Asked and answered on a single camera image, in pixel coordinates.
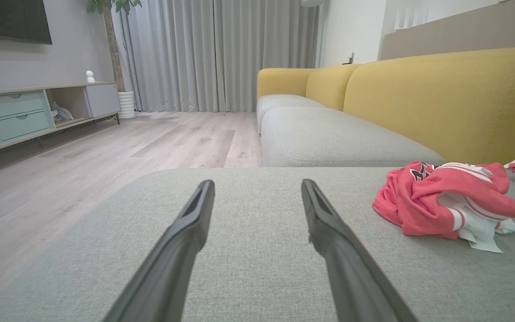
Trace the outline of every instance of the black television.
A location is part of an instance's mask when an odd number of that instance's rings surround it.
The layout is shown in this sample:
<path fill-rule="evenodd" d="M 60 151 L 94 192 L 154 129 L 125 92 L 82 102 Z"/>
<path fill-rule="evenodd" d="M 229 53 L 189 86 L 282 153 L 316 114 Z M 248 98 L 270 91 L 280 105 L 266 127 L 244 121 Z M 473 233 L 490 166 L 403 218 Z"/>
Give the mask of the black television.
<path fill-rule="evenodd" d="M 0 38 L 51 45 L 43 0 L 0 0 Z"/>

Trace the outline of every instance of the wooden floor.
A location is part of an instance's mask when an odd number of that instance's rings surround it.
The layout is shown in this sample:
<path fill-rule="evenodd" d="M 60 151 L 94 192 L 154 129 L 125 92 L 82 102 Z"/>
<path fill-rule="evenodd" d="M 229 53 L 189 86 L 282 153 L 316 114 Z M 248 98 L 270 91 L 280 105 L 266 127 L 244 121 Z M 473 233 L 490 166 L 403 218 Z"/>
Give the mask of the wooden floor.
<path fill-rule="evenodd" d="M 140 113 L 0 152 L 0 292 L 80 218 L 145 174 L 260 167 L 255 113 Z"/>

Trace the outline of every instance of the curtain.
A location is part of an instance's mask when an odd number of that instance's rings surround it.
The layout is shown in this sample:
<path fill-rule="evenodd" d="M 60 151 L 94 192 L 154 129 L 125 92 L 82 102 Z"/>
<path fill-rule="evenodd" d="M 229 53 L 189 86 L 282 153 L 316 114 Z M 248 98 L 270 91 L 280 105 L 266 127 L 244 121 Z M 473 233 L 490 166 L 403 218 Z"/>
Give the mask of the curtain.
<path fill-rule="evenodd" d="M 252 112 L 261 68 L 315 67 L 317 13 L 299 0 L 144 1 L 128 17 L 137 101 Z"/>

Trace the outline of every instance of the tv stand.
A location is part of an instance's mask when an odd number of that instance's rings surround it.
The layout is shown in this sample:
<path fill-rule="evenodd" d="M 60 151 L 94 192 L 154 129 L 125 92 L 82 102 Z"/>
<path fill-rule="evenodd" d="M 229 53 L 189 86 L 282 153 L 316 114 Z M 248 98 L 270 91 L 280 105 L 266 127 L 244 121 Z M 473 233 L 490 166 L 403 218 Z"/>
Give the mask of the tv stand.
<path fill-rule="evenodd" d="M 57 102 L 73 120 L 56 122 L 49 102 Z M 113 82 L 55 85 L 0 91 L 0 149 L 45 134 L 116 116 L 118 93 Z"/>

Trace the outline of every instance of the gray seat cushion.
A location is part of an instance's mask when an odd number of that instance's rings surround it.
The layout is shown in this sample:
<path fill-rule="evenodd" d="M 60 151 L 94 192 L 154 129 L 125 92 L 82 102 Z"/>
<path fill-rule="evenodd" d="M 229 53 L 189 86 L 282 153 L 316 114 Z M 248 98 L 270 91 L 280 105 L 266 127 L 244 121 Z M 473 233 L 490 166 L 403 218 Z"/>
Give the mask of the gray seat cushion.
<path fill-rule="evenodd" d="M 280 107 L 262 122 L 266 167 L 441 165 L 442 157 L 408 137 L 330 108 Z"/>
<path fill-rule="evenodd" d="M 262 132 L 262 118 L 268 110 L 280 106 L 309 106 L 309 107 L 325 107 L 320 102 L 310 100 L 309 98 L 293 95 L 293 94 L 272 94 L 264 95 L 257 100 L 257 131 Z"/>
<path fill-rule="evenodd" d="M 300 184 L 315 180 L 421 322 L 515 321 L 515 234 L 503 254 L 405 236 L 371 204 L 390 168 L 178 169 L 127 185 L 2 292 L 0 321 L 100 321 L 198 183 L 216 183 L 183 322 L 336 321 L 308 242 Z M 515 198 L 515 180 L 509 196 Z"/>

